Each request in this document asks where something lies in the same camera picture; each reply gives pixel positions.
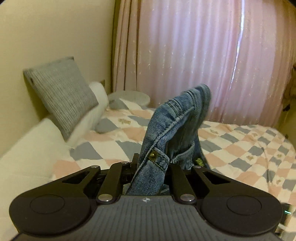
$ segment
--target textured gray surface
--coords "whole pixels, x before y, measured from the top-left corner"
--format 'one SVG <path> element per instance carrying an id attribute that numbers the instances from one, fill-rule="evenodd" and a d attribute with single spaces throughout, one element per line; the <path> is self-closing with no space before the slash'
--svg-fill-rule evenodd
<path id="1" fill-rule="evenodd" d="M 128 110 L 128 107 L 120 99 L 112 99 L 109 101 L 109 108 L 111 110 Z"/>
<path id="2" fill-rule="evenodd" d="M 96 152 L 89 142 L 77 146 L 75 149 L 70 149 L 70 156 L 78 161 L 80 159 L 100 160 L 102 157 Z"/>
<path id="3" fill-rule="evenodd" d="M 150 103 L 150 97 L 139 91 L 116 91 L 108 95 L 110 101 L 119 98 L 137 103 L 141 106 L 148 106 Z"/>
<path id="4" fill-rule="evenodd" d="M 268 145 L 268 144 L 270 143 L 270 140 L 267 140 L 267 139 L 264 138 L 264 137 L 259 137 L 259 138 L 258 138 L 258 141 L 264 142 L 266 145 Z"/>
<path id="5" fill-rule="evenodd" d="M 272 135 L 273 137 L 276 136 L 276 133 L 274 133 L 272 130 L 267 130 L 266 133 Z"/>
<path id="6" fill-rule="evenodd" d="M 116 129 L 118 129 L 118 127 L 112 121 L 110 121 L 107 118 L 104 118 L 100 120 L 100 122 L 97 124 L 94 130 L 99 134 L 104 134 Z"/>
<path id="7" fill-rule="evenodd" d="M 246 170 L 248 170 L 252 166 L 249 163 L 247 163 L 245 160 L 242 160 L 240 158 L 238 158 L 238 159 L 234 160 L 233 162 L 231 162 L 230 165 L 232 165 L 233 167 L 240 168 L 244 172 Z"/>
<path id="8" fill-rule="evenodd" d="M 129 115 L 129 118 L 136 121 L 140 126 L 148 126 L 150 119 L 145 119 L 143 117 L 135 116 L 135 115 Z"/>
<path id="9" fill-rule="evenodd" d="M 236 131 L 241 131 L 241 132 L 243 132 L 245 134 L 248 134 L 251 131 L 251 130 L 248 130 L 248 129 L 242 128 L 242 127 L 237 127 L 237 128 L 235 128 L 235 130 Z"/>
<path id="10" fill-rule="evenodd" d="M 202 149 L 205 149 L 208 152 L 213 152 L 213 151 L 222 149 L 221 147 L 217 146 L 216 144 L 214 144 L 208 140 L 200 141 L 200 146 L 202 147 Z"/>
<path id="11" fill-rule="evenodd" d="M 134 153 L 140 153 L 142 145 L 139 143 L 134 143 L 130 141 L 116 141 L 120 148 L 124 151 L 130 161 L 133 160 Z"/>
<path id="12" fill-rule="evenodd" d="M 257 146 L 252 146 L 249 152 L 254 156 L 261 156 L 261 154 L 264 152 L 262 148 L 259 148 Z"/>
<path id="13" fill-rule="evenodd" d="M 228 133 L 222 135 L 221 137 L 223 139 L 225 139 L 225 140 L 228 140 L 228 141 L 232 142 L 232 143 L 235 143 L 235 142 L 238 142 L 239 141 L 237 138 L 235 138 L 234 136 L 232 136 L 232 135 L 230 135 Z"/>
<path id="14" fill-rule="evenodd" d="M 52 238 L 20 235 L 15 241 L 280 241 L 271 233 L 235 237 L 208 225 L 190 205 L 171 196 L 122 196 L 114 204 L 101 205 L 93 217 L 72 233 Z"/>
<path id="15" fill-rule="evenodd" d="M 73 57 L 25 69 L 24 75 L 45 107 L 57 119 L 65 140 L 79 120 L 98 104 Z"/>

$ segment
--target denim jeans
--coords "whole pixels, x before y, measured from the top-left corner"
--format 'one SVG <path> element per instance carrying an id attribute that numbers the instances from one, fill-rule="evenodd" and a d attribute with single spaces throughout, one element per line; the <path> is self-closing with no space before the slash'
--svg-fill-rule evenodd
<path id="1" fill-rule="evenodd" d="M 191 169 L 198 160 L 208 166 L 197 130 L 204 121 L 211 93 L 201 84 L 159 106 L 147 127 L 136 173 L 127 195 L 156 195 L 169 163 Z"/>

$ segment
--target metal pivot screw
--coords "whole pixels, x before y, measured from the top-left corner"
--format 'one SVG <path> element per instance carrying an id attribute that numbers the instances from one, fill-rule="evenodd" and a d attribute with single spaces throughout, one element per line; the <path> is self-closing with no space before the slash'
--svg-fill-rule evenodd
<path id="1" fill-rule="evenodd" d="M 158 157 L 158 153 L 156 151 L 152 151 L 149 155 L 149 160 L 155 161 L 157 157 Z"/>
<path id="2" fill-rule="evenodd" d="M 180 196 L 180 199 L 185 202 L 191 202 L 195 199 L 195 197 L 192 194 L 186 193 L 186 194 L 182 194 Z"/>
<path id="3" fill-rule="evenodd" d="M 101 195 L 98 197 L 98 199 L 99 199 L 100 201 L 102 201 L 102 202 L 109 202 L 109 201 L 112 200 L 112 198 L 113 198 L 113 196 L 112 196 L 111 194 L 107 194 L 107 193 L 105 193 L 105 194 L 101 194 Z"/>

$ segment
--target quilted bedspread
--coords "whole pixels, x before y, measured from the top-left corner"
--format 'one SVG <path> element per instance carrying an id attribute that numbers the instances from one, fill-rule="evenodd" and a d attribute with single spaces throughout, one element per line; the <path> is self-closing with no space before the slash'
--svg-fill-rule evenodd
<path id="1" fill-rule="evenodd" d="M 69 154 L 57 160 L 52 179 L 90 165 L 108 169 L 140 153 L 154 110 L 116 100 L 95 131 L 87 133 Z M 296 161 L 292 144 L 277 130 L 204 121 L 198 135 L 212 170 L 274 195 L 296 206 Z"/>

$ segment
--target gray pillow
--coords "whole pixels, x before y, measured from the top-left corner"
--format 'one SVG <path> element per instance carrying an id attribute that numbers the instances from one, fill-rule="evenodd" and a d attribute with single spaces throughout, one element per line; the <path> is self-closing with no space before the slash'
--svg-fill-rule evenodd
<path id="1" fill-rule="evenodd" d="M 73 57 L 25 69 L 30 82 L 52 120 L 67 140 L 80 119 L 98 105 L 95 94 L 82 77 Z"/>

